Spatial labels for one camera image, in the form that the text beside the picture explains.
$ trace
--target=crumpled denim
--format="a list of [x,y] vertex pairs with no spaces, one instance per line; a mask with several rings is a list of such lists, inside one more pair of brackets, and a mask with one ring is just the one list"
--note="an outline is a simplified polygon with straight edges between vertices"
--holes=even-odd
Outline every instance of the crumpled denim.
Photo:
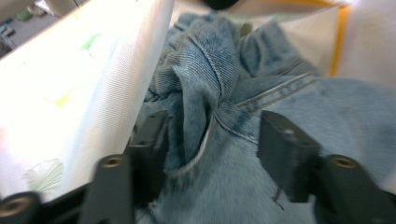
[[311,203],[273,202],[256,156],[263,110],[284,115],[322,155],[360,162],[382,188],[396,172],[395,93],[322,77],[275,22],[240,37],[217,14],[185,14],[169,31],[138,121],[167,110],[167,180],[138,223],[315,223]]

